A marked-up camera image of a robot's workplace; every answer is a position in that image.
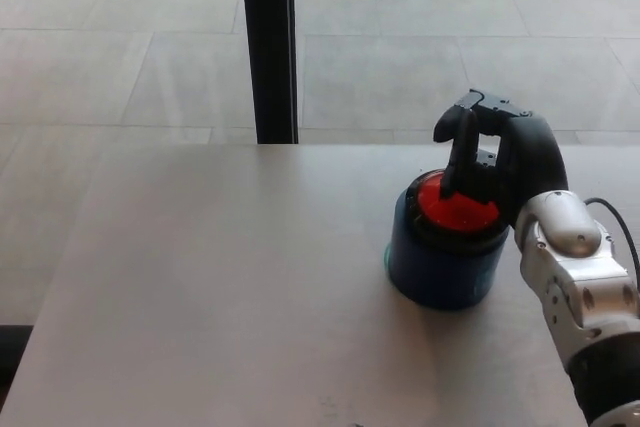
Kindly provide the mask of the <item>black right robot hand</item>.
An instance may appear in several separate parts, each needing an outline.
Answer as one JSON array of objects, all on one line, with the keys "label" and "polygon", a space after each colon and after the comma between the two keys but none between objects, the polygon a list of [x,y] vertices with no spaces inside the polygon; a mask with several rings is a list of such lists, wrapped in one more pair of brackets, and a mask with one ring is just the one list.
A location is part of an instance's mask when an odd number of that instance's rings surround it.
[{"label": "black right robot hand", "polygon": [[564,160],[547,121],[495,95],[469,90],[437,121],[436,143],[452,143],[440,194],[494,203],[513,226],[524,205],[566,190]]}]

